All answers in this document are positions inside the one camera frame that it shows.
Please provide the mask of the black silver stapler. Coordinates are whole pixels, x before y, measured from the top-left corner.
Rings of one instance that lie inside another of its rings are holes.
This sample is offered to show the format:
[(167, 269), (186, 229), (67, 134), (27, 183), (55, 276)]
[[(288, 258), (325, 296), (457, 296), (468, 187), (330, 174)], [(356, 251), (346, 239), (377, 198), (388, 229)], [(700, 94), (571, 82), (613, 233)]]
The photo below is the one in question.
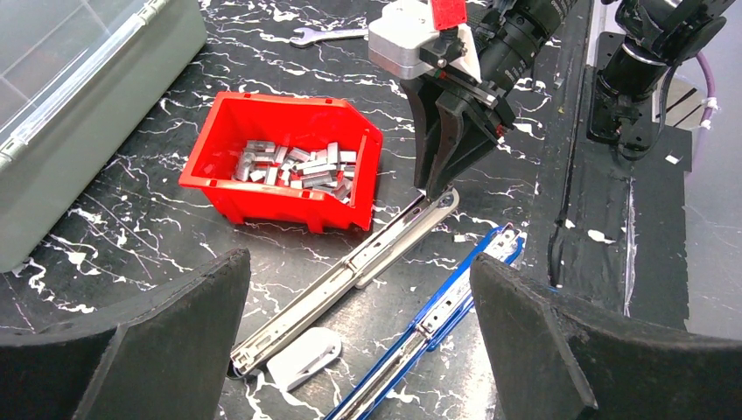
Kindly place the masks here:
[(241, 378), (265, 364), (353, 287), (365, 288), (416, 246), (457, 209), (459, 202), (459, 192), (452, 186), (438, 198), (417, 197), (393, 220), (319, 276), (275, 316), (236, 344), (230, 353), (227, 375)]

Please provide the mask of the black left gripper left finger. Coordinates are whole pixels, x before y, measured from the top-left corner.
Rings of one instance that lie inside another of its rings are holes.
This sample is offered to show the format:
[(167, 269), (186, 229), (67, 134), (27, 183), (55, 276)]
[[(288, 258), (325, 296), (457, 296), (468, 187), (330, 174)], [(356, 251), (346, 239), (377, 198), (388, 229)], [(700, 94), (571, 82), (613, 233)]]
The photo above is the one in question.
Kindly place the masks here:
[(40, 332), (3, 333), (2, 418), (214, 418), (249, 282), (237, 248)]

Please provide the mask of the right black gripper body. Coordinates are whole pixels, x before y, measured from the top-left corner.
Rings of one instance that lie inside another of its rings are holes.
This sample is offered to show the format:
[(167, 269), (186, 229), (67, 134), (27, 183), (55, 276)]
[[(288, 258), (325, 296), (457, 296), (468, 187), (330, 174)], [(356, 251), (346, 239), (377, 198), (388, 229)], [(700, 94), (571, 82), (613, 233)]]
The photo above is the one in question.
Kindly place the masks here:
[(467, 113), (481, 130), (511, 130), (507, 96), (574, 7), (572, 1), (492, 1), (466, 13), (463, 1), (432, 2), (438, 35), (420, 48), (433, 65), (421, 77), (420, 116), (428, 126), (443, 113)]

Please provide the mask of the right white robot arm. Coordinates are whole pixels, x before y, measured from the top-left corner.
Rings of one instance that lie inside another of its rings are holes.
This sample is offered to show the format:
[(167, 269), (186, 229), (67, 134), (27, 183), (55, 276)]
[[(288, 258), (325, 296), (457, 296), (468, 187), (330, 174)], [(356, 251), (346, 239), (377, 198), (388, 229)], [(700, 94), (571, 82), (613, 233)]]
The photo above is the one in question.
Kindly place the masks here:
[[(508, 94), (573, 6), (491, 1), (466, 17), (472, 45), (449, 26), (417, 49), (429, 70), (402, 81), (415, 124), (416, 188), (439, 196), (514, 128)], [(628, 160), (643, 158), (652, 144), (630, 137), (640, 105), (721, 31), (725, 10), (721, 1), (619, 2), (624, 38), (593, 83), (589, 137), (617, 146)]]

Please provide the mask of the blue stapler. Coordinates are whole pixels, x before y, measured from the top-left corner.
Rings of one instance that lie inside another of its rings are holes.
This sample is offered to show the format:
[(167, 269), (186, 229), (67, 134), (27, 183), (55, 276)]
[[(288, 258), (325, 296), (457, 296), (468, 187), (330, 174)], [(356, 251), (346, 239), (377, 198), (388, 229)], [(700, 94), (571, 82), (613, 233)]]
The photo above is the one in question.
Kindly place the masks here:
[(410, 321), (399, 339), (326, 418), (368, 418), (420, 358), (435, 350), (473, 308), (469, 277), (475, 257), (484, 253), (512, 265), (521, 255), (525, 241), (522, 231), (511, 223), (491, 229)]

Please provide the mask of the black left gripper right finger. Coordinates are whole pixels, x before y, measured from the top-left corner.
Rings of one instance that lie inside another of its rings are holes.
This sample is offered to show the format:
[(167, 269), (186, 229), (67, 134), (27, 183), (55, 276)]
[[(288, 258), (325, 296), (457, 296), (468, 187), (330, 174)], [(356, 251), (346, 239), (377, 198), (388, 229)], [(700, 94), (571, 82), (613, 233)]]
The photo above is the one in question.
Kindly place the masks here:
[(508, 419), (738, 419), (741, 344), (635, 320), (490, 255), (472, 262), (479, 328)]

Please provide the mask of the red plastic bin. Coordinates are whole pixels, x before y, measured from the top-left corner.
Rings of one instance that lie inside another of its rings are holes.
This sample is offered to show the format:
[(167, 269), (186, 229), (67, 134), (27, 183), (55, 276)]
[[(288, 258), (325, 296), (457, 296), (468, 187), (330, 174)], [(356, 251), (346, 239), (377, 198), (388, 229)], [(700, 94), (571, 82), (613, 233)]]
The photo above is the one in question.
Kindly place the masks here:
[(369, 230), (382, 143), (341, 99), (219, 92), (178, 182), (235, 224)]

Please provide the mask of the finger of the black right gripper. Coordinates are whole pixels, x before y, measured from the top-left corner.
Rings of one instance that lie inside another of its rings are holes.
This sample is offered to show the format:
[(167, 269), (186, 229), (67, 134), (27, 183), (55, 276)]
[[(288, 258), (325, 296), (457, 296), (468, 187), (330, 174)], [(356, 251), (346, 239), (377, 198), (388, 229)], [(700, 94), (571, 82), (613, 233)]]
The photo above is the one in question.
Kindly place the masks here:
[(429, 195), (437, 197), (462, 172), (494, 148), (501, 119), (492, 110), (468, 101), (437, 101), (438, 123), (432, 131), (433, 161)]
[(440, 99), (445, 91), (425, 78), (402, 80), (414, 123), (416, 159), (413, 185), (428, 198), (438, 198), (443, 188), (435, 180), (436, 158), (441, 144)]

